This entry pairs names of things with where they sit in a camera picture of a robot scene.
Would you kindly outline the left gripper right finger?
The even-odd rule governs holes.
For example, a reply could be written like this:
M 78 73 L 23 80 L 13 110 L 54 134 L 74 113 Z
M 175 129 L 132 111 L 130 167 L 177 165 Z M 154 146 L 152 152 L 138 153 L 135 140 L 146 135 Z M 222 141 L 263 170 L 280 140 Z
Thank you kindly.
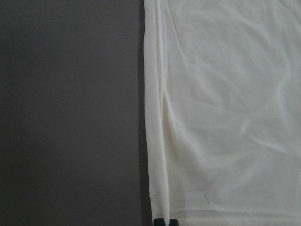
M 177 219 L 170 219 L 169 226 L 178 226 L 178 220 Z

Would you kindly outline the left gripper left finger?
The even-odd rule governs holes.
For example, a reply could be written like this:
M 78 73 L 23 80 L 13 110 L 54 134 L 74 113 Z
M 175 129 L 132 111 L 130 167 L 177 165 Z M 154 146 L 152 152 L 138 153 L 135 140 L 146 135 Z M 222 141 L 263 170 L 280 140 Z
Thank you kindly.
M 153 221 L 154 226 L 165 226 L 165 222 L 163 218 L 156 218 Z

